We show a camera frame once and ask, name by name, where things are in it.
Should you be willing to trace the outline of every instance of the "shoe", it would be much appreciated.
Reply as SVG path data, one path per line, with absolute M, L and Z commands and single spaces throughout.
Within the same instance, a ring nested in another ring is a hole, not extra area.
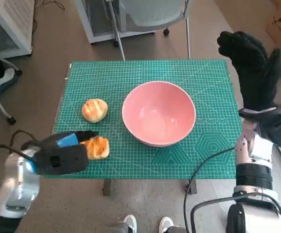
M 4 91 L 6 88 L 15 83 L 17 79 L 18 76 L 15 75 L 15 70 L 13 68 L 5 70 L 4 76 L 0 78 L 0 92 Z
M 133 215 L 126 216 L 123 222 L 125 222 L 130 228 L 132 228 L 133 233 L 137 233 L 136 218 Z
M 163 217 L 159 224 L 159 233 L 164 233 L 169 227 L 174 226 L 173 221 L 169 217 Z

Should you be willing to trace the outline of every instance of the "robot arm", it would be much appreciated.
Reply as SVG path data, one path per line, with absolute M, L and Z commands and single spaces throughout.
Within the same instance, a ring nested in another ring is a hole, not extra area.
M 13 233 L 27 214 L 40 189 L 41 175 L 62 175 L 82 171 L 88 166 L 86 147 L 79 142 L 97 132 L 66 132 L 40 142 L 27 142 L 22 153 L 35 163 L 11 153 L 5 162 L 0 185 L 0 233 Z
M 272 186 L 273 145 L 281 147 L 281 105 L 274 102 L 281 76 L 281 53 L 268 58 L 260 41 L 244 32 L 222 32 L 219 52 L 232 60 L 243 97 L 242 133 L 236 144 L 236 187 L 233 197 L 267 194 L 278 200 Z M 263 196 L 239 199 L 228 212 L 227 233 L 281 233 L 281 213 Z

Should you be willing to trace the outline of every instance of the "table leg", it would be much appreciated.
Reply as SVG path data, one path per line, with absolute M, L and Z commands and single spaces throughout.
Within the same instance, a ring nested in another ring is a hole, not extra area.
M 104 179 L 103 196 L 109 196 L 111 189 L 111 179 Z
M 197 183 L 195 181 L 195 179 L 193 179 L 192 183 L 191 183 L 191 186 L 190 186 L 190 190 L 188 192 L 188 194 L 196 194 L 198 191 L 197 191 Z

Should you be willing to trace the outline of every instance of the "black glove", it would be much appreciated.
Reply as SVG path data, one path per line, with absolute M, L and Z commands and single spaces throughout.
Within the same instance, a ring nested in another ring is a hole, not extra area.
M 244 107 L 255 111 L 276 107 L 280 50 L 273 50 L 268 58 L 262 43 L 244 32 L 222 32 L 217 42 L 219 53 L 229 57 L 237 70 Z

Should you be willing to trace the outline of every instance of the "white chair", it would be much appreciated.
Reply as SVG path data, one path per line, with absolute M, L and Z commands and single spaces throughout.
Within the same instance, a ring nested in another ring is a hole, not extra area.
M 182 19 L 186 19 L 187 54 L 190 59 L 189 12 L 192 0 L 118 0 L 115 10 L 113 0 L 106 1 L 124 61 L 120 32 L 150 32 L 166 28 L 164 34 L 168 35 L 168 27 Z

